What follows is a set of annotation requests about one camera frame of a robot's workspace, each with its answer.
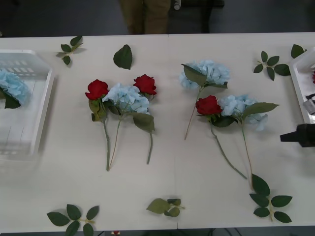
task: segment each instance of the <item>blue hydrangea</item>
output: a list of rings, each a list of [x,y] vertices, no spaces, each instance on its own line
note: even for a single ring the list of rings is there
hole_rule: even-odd
[[[257,101],[255,99],[249,99],[248,95],[234,96],[230,95],[218,100],[218,104],[221,106],[222,116],[234,116],[238,118],[242,116],[244,110],[255,104]],[[253,114],[246,118],[247,124],[257,125],[256,131],[261,131],[264,129],[264,125],[268,120],[268,115]]]
[[[188,65],[206,75],[209,83],[223,85],[230,80],[230,70],[221,63],[216,63],[212,60],[202,60],[200,63],[192,62]],[[199,87],[197,83],[189,80],[184,72],[181,73],[179,80],[181,85],[188,89],[197,89]]]
[[[0,87],[18,100],[21,105],[25,104],[29,88],[16,74],[0,70]]]
[[[104,101],[111,100],[125,112],[139,112],[148,114],[149,101],[139,94],[140,90],[136,86],[123,86],[121,83],[113,86]]]

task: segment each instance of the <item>rose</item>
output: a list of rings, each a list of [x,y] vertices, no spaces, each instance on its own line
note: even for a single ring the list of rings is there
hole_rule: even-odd
[[[154,79],[153,77],[143,75],[138,77],[137,79],[134,80],[136,83],[134,86],[138,87],[140,92],[146,93],[149,95],[156,95],[157,92],[154,90],[157,88],[154,86]]]
[[[211,95],[206,98],[199,98],[196,102],[196,108],[202,115],[213,115],[222,112],[221,107],[217,103],[217,98]]]
[[[100,80],[94,80],[92,83],[90,83],[88,86],[88,91],[89,92],[86,92],[85,95],[90,100],[98,100],[109,92],[107,83]]]

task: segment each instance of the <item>person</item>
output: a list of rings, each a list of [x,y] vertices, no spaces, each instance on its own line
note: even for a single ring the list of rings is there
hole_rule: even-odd
[[[167,33],[171,0],[120,0],[130,34]]]

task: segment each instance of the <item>white table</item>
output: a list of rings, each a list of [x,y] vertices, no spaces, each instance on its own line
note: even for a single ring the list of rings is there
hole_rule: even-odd
[[[37,51],[58,74],[44,125],[41,159],[29,175],[17,173],[21,177],[14,180],[0,177],[0,231],[65,231],[66,227],[54,226],[46,213],[66,204],[80,206],[84,216],[99,205],[97,230],[177,228],[176,219],[157,217],[146,210],[154,198],[176,196],[174,157],[165,138],[171,126],[165,115],[171,112],[171,104],[167,104],[167,35],[84,37],[82,48],[87,50],[73,55],[73,65],[67,68],[53,53],[70,39],[0,40],[1,49]],[[134,54],[131,71],[113,62],[114,53],[124,44],[130,45]],[[104,130],[101,123],[91,121],[87,86],[95,79],[106,81],[110,87],[117,82],[133,85],[133,80],[143,74],[155,77],[159,91],[151,107],[157,128],[151,162],[146,164],[149,134],[131,120],[123,121],[116,161],[107,172]],[[111,117],[108,123],[113,150],[118,121]]]
[[[73,65],[67,68],[52,53],[69,40],[0,39],[0,49],[39,52],[58,74],[42,135],[41,158],[34,168],[17,173],[14,179],[1,176],[1,232],[65,231],[66,227],[50,223],[46,213],[66,204],[80,206],[83,214],[100,205],[97,230],[283,225],[253,215],[256,205],[249,197],[248,182],[225,162],[206,122],[194,117],[184,141],[196,94],[186,92],[178,76],[183,69],[180,64],[194,59],[213,59],[231,69],[229,89],[209,89],[203,96],[248,93],[259,101],[280,104],[269,113],[264,131],[246,130],[253,171],[269,183],[272,195],[293,196],[283,209],[293,220],[290,225],[314,224],[314,149],[279,139],[303,122],[291,78],[276,76],[272,82],[264,73],[252,72],[262,50],[288,63],[292,45],[313,46],[314,33],[84,37],[87,50],[73,55]],[[135,58],[130,71],[112,61],[124,44],[131,46]],[[150,165],[146,165],[148,134],[126,121],[121,126],[115,165],[108,173],[102,125],[91,121],[84,92],[95,79],[110,87],[117,82],[132,85],[142,74],[154,76],[158,87],[150,108],[157,130]],[[110,118],[109,122],[114,139],[117,120]],[[248,174],[237,126],[216,129],[216,133],[231,162]],[[175,219],[151,214],[145,208],[157,197],[180,197],[186,210]]]
[[[315,158],[314,148],[301,148],[298,143],[281,143],[279,135],[296,130],[303,123],[290,76],[276,75],[274,81],[267,73],[254,74],[261,51],[280,56],[280,63],[292,60],[293,44],[304,48],[315,46],[314,33],[277,34],[210,34],[174,35],[169,37],[170,74],[173,91],[172,120],[176,156],[176,193],[187,209],[180,215],[179,228],[254,227],[285,225],[269,217],[253,215],[257,204],[250,198],[250,186],[232,170],[222,157],[209,124],[195,117],[187,140],[184,134],[190,118],[196,92],[187,93],[177,86],[181,63],[213,59],[231,69],[228,89],[209,88],[218,98],[249,94],[258,101],[280,104],[268,113],[262,132],[246,128],[247,143],[253,173],[267,181],[271,196],[293,196],[291,203],[279,210],[292,219],[287,225],[315,224]],[[237,124],[215,129],[230,161],[249,176],[249,166],[241,129]]]

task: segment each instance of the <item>white plastic basket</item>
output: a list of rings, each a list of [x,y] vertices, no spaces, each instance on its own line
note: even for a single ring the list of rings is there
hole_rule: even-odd
[[[31,93],[17,109],[4,109],[5,102],[0,102],[0,160],[23,161],[38,152],[53,71],[30,50],[0,50],[0,69],[17,74]]]
[[[312,78],[315,71],[315,48],[307,50],[292,60],[289,68],[304,122],[314,124],[315,116],[307,112],[303,103],[307,101],[305,96],[315,93],[315,84]]]

